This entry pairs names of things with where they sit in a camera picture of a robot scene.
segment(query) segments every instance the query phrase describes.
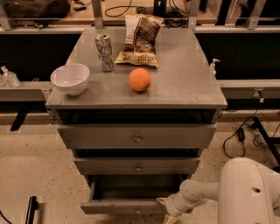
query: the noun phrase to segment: dresser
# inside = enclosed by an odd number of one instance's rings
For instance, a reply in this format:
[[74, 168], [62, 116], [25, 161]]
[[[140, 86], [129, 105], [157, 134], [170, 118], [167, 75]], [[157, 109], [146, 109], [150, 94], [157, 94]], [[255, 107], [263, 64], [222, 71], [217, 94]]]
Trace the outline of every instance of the dresser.
[[195, 173], [227, 102], [192, 30], [161, 28], [159, 67], [142, 66], [152, 78], [143, 93], [128, 80], [139, 66], [100, 70], [96, 33], [110, 36], [114, 59], [124, 48], [125, 27], [86, 29], [67, 63], [89, 67], [87, 89], [70, 96], [54, 88], [46, 102], [91, 188], [80, 206], [85, 214], [164, 213], [156, 198]]

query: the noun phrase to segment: beige floor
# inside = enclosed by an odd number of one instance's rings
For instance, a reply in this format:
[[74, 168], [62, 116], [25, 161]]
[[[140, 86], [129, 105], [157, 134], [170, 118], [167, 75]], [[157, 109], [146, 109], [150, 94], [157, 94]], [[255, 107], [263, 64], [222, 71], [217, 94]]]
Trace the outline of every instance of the beige floor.
[[[222, 152], [224, 140], [254, 111], [224, 112], [208, 149], [201, 155], [199, 168], [192, 179], [218, 181], [221, 168], [228, 161]], [[280, 122], [278, 111], [259, 111], [256, 116], [271, 136]], [[34, 224], [161, 224], [163, 215], [85, 215], [80, 203], [88, 200], [89, 189], [78, 173], [73, 157], [62, 143], [57, 125], [49, 125], [46, 116], [29, 115], [17, 132], [10, 132], [10, 115], [0, 115], [0, 210], [13, 223], [25, 223], [28, 199], [38, 197]], [[266, 144], [253, 145], [256, 134], [245, 128], [246, 157], [273, 167], [276, 161]], [[241, 152], [237, 137], [227, 142], [232, 153]], [[218, 203], [208, 201], [183, 215], [178, 223], [218, 223]]]

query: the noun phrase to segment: soda can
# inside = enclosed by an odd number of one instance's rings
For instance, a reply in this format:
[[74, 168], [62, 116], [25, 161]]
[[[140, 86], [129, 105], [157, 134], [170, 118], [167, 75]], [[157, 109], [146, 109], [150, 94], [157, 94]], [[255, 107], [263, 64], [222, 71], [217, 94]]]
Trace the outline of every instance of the soda can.
[[112, 60], [112, 46], [108, 34], [97, 34], [95, 44], [98, 50], [99, 65], [103, 72], [109, 72], [114, 69]]

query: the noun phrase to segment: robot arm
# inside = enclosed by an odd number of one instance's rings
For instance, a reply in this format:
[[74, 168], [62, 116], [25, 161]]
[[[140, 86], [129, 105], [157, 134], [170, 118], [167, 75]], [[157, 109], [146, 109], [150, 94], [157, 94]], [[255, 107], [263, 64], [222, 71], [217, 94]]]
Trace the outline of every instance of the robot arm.
[[219, 183], [182, 182], [179, 192], [158, 199], [166, 206], [170, 220], [187, 210], [218, 201], [220, 224], [274, 224], [274, 210], [280, 212], [280, 175], [248, 158], [229, 160], [222, 169]]

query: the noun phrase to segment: brown snack bag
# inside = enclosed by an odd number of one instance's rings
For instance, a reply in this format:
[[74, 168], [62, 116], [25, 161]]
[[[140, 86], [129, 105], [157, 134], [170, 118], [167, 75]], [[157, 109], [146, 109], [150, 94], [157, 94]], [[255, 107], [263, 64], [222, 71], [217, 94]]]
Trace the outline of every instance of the brown snack bag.
[[155, 38], [163, 21], [161, 17], [150, 15], [126, 15], [125, 47], [115, 63], [158, 67]]

